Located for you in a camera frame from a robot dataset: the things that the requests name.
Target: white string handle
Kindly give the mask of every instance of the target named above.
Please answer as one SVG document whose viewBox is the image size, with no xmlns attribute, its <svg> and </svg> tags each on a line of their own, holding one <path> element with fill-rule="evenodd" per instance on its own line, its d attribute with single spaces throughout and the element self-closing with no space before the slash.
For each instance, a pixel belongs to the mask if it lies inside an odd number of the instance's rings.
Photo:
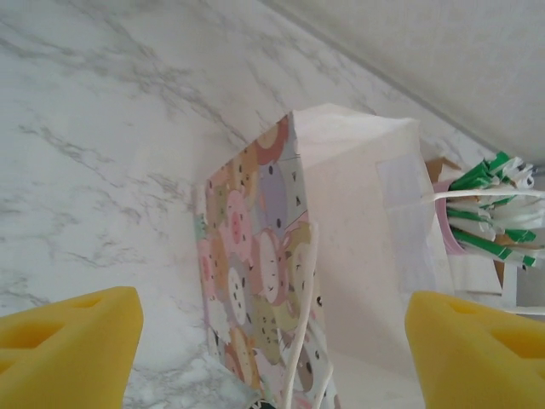
<svg viewBox="0 0 545 409">
<path fill-rule="evenodd" d="M 471 196 L 532 196 L 534 198 L 545 199 L 545 192 L 533 189 L 474 189 L 474 190 L 452 190 L 448 192 L 432 193 L 425 198 L 430 198 L 430 201 L 448 198 L 466 198 Z"/>
<path fill-rule="evenodd" d="M 307 332 L 307 327 L 309 326 L 310 311 L 313 301 L 313 287 L 314 287 L 314 270 L 316 269 L 316 261 L 318 258 L 318 224 L 316 222 L 311 222 L 311 238 L 309 250 L 307 257 L 303 264 L 303 277 L 305 280 L 305 288 L 303 289 L 302 298 L 301 298 L 301 313 L 299 316 L 299 323 L 295 329 L 295 336 L 291 346 L 290 358 L 288 360 L 286 370 L 287 376 L 284 380 L 284 402 L 282 404 L 282 409 L 291 409 L 291 402 L 293 400 L 293 384 L 295 381 L 295 375 L 297 373 L 297 363 L 299 362 L 299 357 L 301 355 L 301 350 L 303 348 L 303 343 L 305 342 L 305 334 Z M 310 321 L 311 330 L 314 328 L 314 323 Z M 319 344 L 319 347 L 325 353 L 324 345 Z M 331 365 L 327 356 L 325 356 L 326 361 L 328 362 L 328 367 L 326 369 L 326 375 L 322 384 L 318 388 L 318 393 L 316 399 L 313 402 L 313 409 L 319 409 L 322 399 L 324 398 L 325 390 L 330 381 L 330 378 L 333 374 L 333 366 Z"/>
<path fill-rule="evenodd" d="M 522 314 L 522 315 L 545 315 L 545 307 L 511 307 L 511 308 L 502 308 L 506 313 L 511 314 Z"/>
</svg>

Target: marble countertop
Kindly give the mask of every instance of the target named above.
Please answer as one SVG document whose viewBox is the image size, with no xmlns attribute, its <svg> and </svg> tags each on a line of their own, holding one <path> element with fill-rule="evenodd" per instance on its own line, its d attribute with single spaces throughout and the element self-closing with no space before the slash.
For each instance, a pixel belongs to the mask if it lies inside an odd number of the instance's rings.
<svg viewBox="0 0 545 409">
<path fill-rule="evenodd" d="M 422 121 L 486 150 L 256 0 L 0 5 L 0 314 L 115 285 L 145 312 L 124 407 L 236 408 L 204 346 L 192 184 L 291 109 Z"/>
</svg>

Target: rope handle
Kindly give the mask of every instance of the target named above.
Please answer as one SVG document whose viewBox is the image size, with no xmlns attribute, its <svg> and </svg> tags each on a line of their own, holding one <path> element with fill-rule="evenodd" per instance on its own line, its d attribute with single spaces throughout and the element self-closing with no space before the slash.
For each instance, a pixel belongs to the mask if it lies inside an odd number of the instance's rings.
<svg viewBox="0 0 545 409">
<path fill-rule="evenodd" d="M 309 251 L 304 262 L 303 276 L 305 279 L 305 288 L 303 289 L 302 298 L 301 298 L 301 313 L 299 316 L 299 323 L 295 329 L 295 336 L 291 346 L 290 358 L 288 359 L 288 364 L 286 366 L 287 376 L 284 380 L 284 401 L 282 403 L 282 409 L 291 409 L 291 402 L 293 400 L 293 386 L 295 381 L 295 375 L 297 373 L 297 363 L 299 362 L 299 357 L 301 355 L 301 350 L 303 348 L 303 343 L 305 342 L 305 335 L 307 333 L 307 328 L 312 332 L 316 332 L 317 324 L 310 320 L 310 311 L 313 301 L 313 287 L 314 287 L 314 270 L 316 269 L 316 261 L 318 259 L 318 224 L 316 222 L 310 222 L 311 228 L 311 238 Z M 330 382 L 331 376 L 333 375 L 333 366 L 327 356 L 325 345 L 323 345 L 319 340 L 318 345 L 324 353 L 325 360 L 328 362 L 326 373 L 322 383 L 319 385 L 316 398 L 313 402 L 313 409 L 319 409 L 322 404 L 322 399 L 324 398 L 325 390 L 327 385 Z"/>
<path fill-rule="evenodd" d="M 515 194 L 545 199 L 545 192 L 541 190 L 534 190 L 534 189 L 517 190 L 517 189 L 495 189 L 495 188 L 437 192 L 437 193 L 424 196 L 424 199 L 429 198 L 431 199 L 430 201 L 435 201 L 439 199 L 466 198 L 470 196 L 514 196 Z"/>
</svg>

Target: patterned paper bag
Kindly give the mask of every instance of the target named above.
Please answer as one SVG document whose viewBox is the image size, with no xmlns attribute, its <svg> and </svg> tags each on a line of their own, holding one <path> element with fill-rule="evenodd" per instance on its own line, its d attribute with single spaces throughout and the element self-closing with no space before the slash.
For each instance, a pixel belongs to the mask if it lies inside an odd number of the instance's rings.
<svg viewBox="0 0 545 409">
<path fill-rule="evenodd" d="M 404 303 L 451 291 L 426 174 L 415 121 L 331 105 L 222 166 L 195 192 L 210 353 L 278 408 L 419 407 Z"/>
</svg>

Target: white wall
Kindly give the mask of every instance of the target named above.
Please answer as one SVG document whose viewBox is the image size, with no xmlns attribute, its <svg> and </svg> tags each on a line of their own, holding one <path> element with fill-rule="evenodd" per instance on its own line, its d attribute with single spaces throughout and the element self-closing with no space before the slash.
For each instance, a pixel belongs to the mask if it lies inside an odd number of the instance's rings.
<svg viewBox="0 0 545 409">
<path fill-rule="evenodd" d="M 545 176 L 536 178 L 536 188 L 545 190 Z M 545 242 L 545 229 L 539 231 L 538 240 L 540 243 Z M 545 306 L 545 268 L 519 270 L 517 304 L 523 307 Z"/>
<path fill-rule="evenodd" d="M 263 0 L 492 146 L 545 159 L 545 0 Z"/>
</svg>

